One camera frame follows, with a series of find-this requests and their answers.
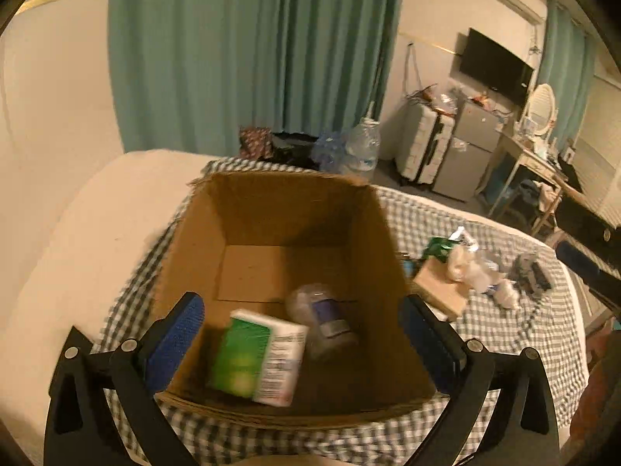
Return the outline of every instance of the dark floor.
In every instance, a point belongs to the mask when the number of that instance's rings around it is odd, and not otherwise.
[[[414,196],[429,198],[447,207],[464,210],[478,216],[486,217],[489,211],[489,206],[480,195],[472,197],[467,202],[464,202],[434,193],[429,186],[400,186],[399,173],[392,161],[380,161],[378,163],[378,167],[375,169],[375,175],[373,176],[373,183],[378,186],[385,186],[394,190],[403,191],[403,193],[414,194]]]

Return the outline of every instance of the white suitcase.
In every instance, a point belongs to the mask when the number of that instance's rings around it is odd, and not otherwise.
[[[402,177],[416,180],[437,116],[426,105],[412,102],[409,105],[403,124],[401,145],[394,159]]]
[[[418,184],[432,184],[438,174],[446,149],[451,141],[455,119],[446,115],[440,115],[435,123],[432,137],[423,156],[423,162],[418,174]]]

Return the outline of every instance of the green curtain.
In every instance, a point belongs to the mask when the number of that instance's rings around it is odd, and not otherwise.
[[[595,41],[572,20],[569,12],[548,0],[543,58],[537,83],[548,83],[554,90],[558,118],[550,141],[558,138],[562,149],[574,138],[583,115],[595,69]]]
[[[318,135],[381,110],[401,0],[109,0],[126,151],[236,155],[238,128]]]

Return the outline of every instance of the screw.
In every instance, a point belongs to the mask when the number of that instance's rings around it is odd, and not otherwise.
[[[122,350],[123,352],[132,352],[136,349],[136,347],[138,347],[138,342],[133,338],[130,338],[129,340],[125,340],[121,344],[120,350]]]
[[[78,355],[78,347],[69,347],[64,351],[64,357],[66,359],[73,359]]]
[[[473,352],[483,351],[483,344],[479,340],[468,340],[466,346],[468,350],[472,350]]]
[[[529,359],[537,359],[539,357],[539,352],[532,347],[525,348],[524,352],[526,353],[526,357]]]

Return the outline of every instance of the black flat screen tv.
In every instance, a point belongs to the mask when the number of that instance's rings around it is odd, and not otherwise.
[[[470,28],[460,71],[523,107],[533,69],[482,33]]]

